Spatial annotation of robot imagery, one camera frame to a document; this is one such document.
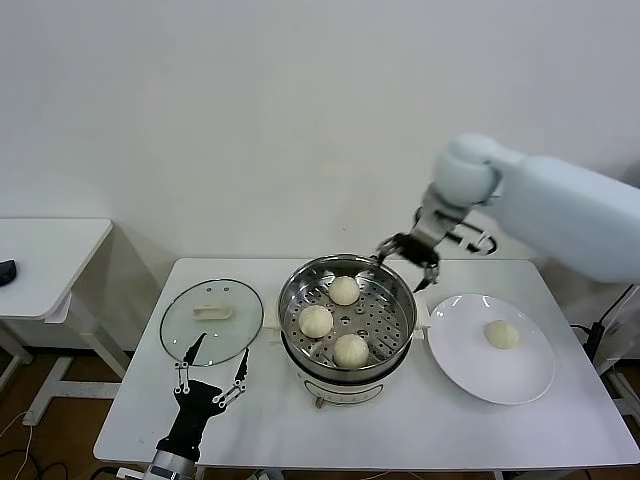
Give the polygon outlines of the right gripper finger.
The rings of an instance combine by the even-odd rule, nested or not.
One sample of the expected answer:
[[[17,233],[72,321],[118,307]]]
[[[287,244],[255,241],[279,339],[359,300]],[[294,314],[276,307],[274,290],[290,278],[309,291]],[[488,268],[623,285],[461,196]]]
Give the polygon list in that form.
[[[428,288],[430,285],[436,284],[439,277],[439,262],[430,261],[423,265],[423,278],[417,284],[413,290],[414,294],[421,292]]]
[[[398,249],[399,234],[395,234],[383,240],[376,248],[376,262],[382,265],[384,261],[391,255],[395,254]]]

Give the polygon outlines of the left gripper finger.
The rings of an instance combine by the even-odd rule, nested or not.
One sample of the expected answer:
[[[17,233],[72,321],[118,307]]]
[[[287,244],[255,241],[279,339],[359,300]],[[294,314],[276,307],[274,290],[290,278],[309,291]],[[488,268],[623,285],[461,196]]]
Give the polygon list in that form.
[[[213,399],[213,404],[219,408],[227,408],[231,403],[236,401],[242,394],[246,392],[246,377],[248,372],[249,349],[244,350],[242,360],[236,371],[232,386],[224,393]]]
[[[190,392],[190,368],[194,365],[196,356],[206,336],[206,333],[202,333],[187,349],[182,360],[175,363],[174,369],[177,373],[177,384],[173,390],[175,394],[188,394]]]

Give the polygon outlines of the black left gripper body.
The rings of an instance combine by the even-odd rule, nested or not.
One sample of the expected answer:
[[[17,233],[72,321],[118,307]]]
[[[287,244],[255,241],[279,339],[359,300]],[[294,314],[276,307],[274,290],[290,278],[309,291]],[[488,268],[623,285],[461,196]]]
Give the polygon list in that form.
[[[225,411],[214,402],[222,393],[219,387],[196,380],[189,382],[188,393],[175,393],[178,414],[168,435],[157,443],[156,449],[188,460],[199,460],[199,446],[207,422]]]

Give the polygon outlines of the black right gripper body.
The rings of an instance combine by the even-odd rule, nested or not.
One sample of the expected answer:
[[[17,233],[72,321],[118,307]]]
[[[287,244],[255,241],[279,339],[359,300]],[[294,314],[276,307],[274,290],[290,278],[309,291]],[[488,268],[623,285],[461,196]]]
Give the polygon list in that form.
[[[397,233],[393,236],[395,253],[416,266],[437,266],[439,255],[434,249],[413,235]]]

